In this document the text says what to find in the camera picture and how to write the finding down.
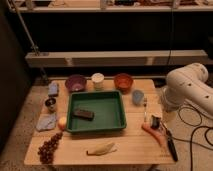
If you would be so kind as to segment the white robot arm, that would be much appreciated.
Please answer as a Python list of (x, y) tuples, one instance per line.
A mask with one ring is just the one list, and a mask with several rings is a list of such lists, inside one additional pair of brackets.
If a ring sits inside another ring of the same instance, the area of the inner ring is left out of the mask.
[(206, 84), (208, 76), (207, 68), (201, 63), (170, 71), (161, 95), (164, 110), (175, 111), (188, 99), (213, 115), (213, 88)]

